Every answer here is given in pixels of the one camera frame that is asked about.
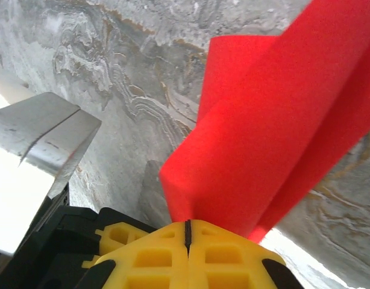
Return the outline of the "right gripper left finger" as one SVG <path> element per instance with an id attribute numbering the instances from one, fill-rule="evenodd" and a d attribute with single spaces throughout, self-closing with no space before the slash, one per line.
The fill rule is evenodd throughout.
<path id="1" fill-rule="evenodd" d="M 100 257 L 79 288 L 186 288 L 186 222 L 172 223 Z"/>

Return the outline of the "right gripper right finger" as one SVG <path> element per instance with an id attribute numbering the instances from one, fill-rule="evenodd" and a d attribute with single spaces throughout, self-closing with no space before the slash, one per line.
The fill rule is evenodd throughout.
<path id="1" fill-rule="evenodd" d="M 277 253 L 202 220 L 187 221 L 189 288 L 302 288 Z"/>

